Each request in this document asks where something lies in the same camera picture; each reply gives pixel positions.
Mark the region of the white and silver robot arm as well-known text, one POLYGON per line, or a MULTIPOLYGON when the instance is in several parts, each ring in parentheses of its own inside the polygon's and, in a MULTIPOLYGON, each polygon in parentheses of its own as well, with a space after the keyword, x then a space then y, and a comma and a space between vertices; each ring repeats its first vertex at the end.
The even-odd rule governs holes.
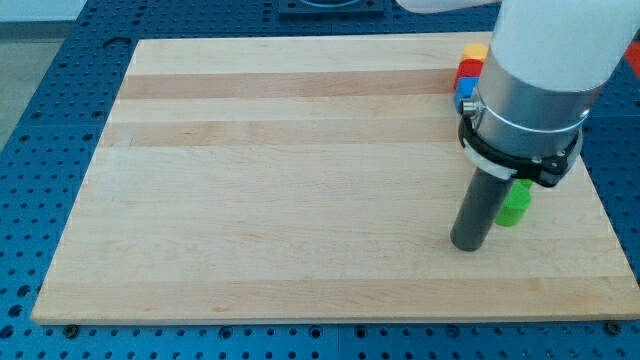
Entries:
POLYGON ((638 29, 639 0, 502 0, 477 85, 457 104, 475 175, 558 184, 638 29))

